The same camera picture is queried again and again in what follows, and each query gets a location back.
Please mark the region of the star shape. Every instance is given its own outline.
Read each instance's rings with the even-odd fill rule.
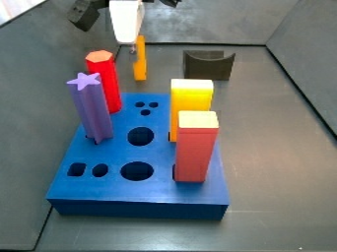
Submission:
[[[99,73],[92,75],[85,75],[83,73],[77,74],[77,79],[67,82],[69,85],[77,85],[77,91],[81,91],[88,85],[99,85],[100,81],[96,78],[100,76]]]

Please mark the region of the blue board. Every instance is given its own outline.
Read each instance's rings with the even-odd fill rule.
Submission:
[[[172,179],[168,94],[123,94],[113,138],[80,125],[45,198],[63,215],[220,220],[228,205],[218,144],[204,183]]]

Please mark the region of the circular hole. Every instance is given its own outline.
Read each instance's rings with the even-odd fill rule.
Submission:
[[[127,140],[133,146],[145,146],[153,139],[152,131],[145,127],[137,127],[127,133]]]
[[[143,106],[144,106],[144,103],[143,103],[141,101],[139,101],[139,102],[135,103],[135,106],[136,106],[136,107],[143,107]]]
[[[67,175],[71,177],[80,177],[84,173],[85,166],[87,164],[83,162],[73,162],[69,165]]]
[[[141,109],[140,111],[140,115],[145,116],[151,113],[151,111],[148,109]]]
[[[156,107],[156,106],[158,106],[158,102],[151,102],[151,103],[148,104],[148,106],[149,106],[149,107]]]
[[[108,166],[103,163],[97,164],[92,169],[92,175],[95,177],[103,177],[108,173]]]
[[[152,166],[141,161],[129,162],[121,167],[121,176],[131,181],[147,179],[152,175],[152,172]]]

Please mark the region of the red rectangular block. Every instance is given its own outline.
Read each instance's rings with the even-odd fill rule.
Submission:
[[[204,182],[218,133],[212,111],[180,111],[174,179]]]

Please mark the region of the purple block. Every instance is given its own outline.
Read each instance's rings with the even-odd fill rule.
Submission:
[[[107,107],[100,74],[77,74],[77,79],[68,81],[67,86],[84,126],[87,138],[99,144],[112,138],[112,121]]]

